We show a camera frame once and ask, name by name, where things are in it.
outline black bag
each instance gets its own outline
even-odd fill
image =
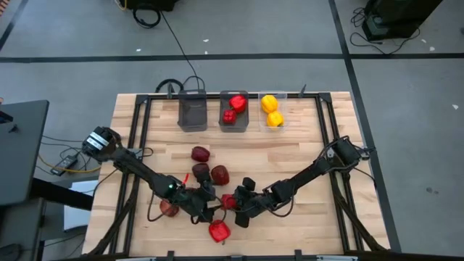
[[[126,6],[127,9],[134,9],[140,5],[140,9],[145,9],[143,6],[151,5],[159,11],[172,11],[174,9],[174,4],[179,0],[119,0],[121,6],[124,7],[125,3],[128,3]]]

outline red fruit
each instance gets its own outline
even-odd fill
[[[237,113],[243,112],[247,108],[247,98],[243,95],[235,95],[229,100],[229,105]]]
[[[210,152],[200,146],[196,146],[191,150],[191,158],[199,162],[207,162],[210,159]]]
[[[223,122],[225,124],[235,124],[237,121],[237,113],[233,109],[227,109],[223,114]]]
[[[231,235],[231,230],[222,220],[214,220],[208,229],[216,243],[224,241]]]
[[[163,199],[161,203],[159,203],[159,209],[161,210],[161,213],[164,213],[170,218],[174,217],[175,214],[179,212],[179,207],[172,205],[166,199]]]
[[[224,166],[218,165],[211,170],[211,178],[215,185],[227,185],[229,183],[229,172]]]
[[[195,164],[191,171],[194,173],[196,181],[203,182],[208,181],[210,179],[210,167],[206,163],[198,163]]]
[[[237,207],[237,201],[231,194],[224,194],[220,198],[220,201],[223,203],[223,206],[221,207],[222,210],[229,210]]]

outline black floor line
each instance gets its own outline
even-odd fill
[[[350,54],[350,59],[462,59],[464,53],[437,54]]]
[[[20,19],[24,7],[29,0],[22,0],[20,5],[17,7],[16,12],[13,15],[12,20],[9,22],[7,29],[3,32],[3,35],[0,38],[0,51],[3,49],[3,46],[8,40],[9,34],[13,31],[17,21]]]
[[[343,59],[342,54],[195,54],[187,55],[191,61],[229,59]],[[184,61],[182,55],[102,56],[102,57],[0,57],[6,63],[40,62],[143,62]]]
[[[368,115],[365,111],[363,98],[361,97],[360,87],[357,83],[355,69],[353,68],[352,60],[349,55],[348,45],[345,40],[343,28],[341,27],[339,13],[336,8],[335,0],[328,0],[331,7],[333,21],[335,22],[336,33],[339,37],[341,52],[344,55],[345,65],[347,66],[348,78],[351,83],[353,97],[355,98],[355,105],[360,119],[362,133],[364,134],[365,145],[368,147],[375,147],[372,132],[370,131]],[[394,225],[392,209],[386,193],[384,177],[382,176],[380,162],[376,154],[371,155],[370,166],[373,170],[374,178],[377,184],[378,200],[381,203],[382,214],[384,217],[386,231],[388,233],[390,247],[395,252],[401,252],[397,230]]]
[[[345,59],[346,54],[192,54],[191,61],[231,59]],[[349,59],[463,59],[464,53],[456,54],[348,54]],[[0,57],[0,63],[45,63],[45,62],[149,62],[183,61],[182,55],[133,55],[95,57]]]

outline plastic container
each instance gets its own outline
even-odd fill
[[[207,105],[205,90],[179,91],[179,120],[182,131],[205,131],[207,124]]]
[[[248,102],[244,112],[237,113],[237,121],[235,124],[224,124],[223,113],[225,110],[230,109],[229,99],[235,95],[243,95],[248,101],[248,92],[246,91],[221,91],[219,93],[220,109],[219,109],[219,126],[222,132],[226,133],[243,133],[247,131],[249,116],[248,116]]]
[[[277,127],[268,126],[267,119],[268,114],[261,108],[261,98],[271,94],[277,99],[278,102],[278,111],[281,112],[283,116],[283,125]],[[285,91],[260,91],[258,93],[258,121],[260,122],[260,131],[266,133],[283,133],[286,127],[289,125],[287,120],[287,93]]]

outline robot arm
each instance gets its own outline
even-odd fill
[[[136,154],[121,144],[121,137],[110,128],[97,127],[83,142],[82,151],[99,162],[113,161],[114,166],[123,173],[133,173],[149,184],[156,196],[179,206],[200,222],[211,222],[211,210],[207,202],[215,200],[212,186],[201,182],[200,188],[186,188],[171,175],[156,173],[136,158]]]
[[[244,178],[233,194],[236,203],[236,224],[246,228],[249,219],[268,210],[274,212],[293,200],[298,189],[313,179],[334,170],[351,170],[362,158],[348,137],[342,137],[328,144],[319,157],[293,178],[277,181],[264,188],[262,193],[254,192],[254,181]]]

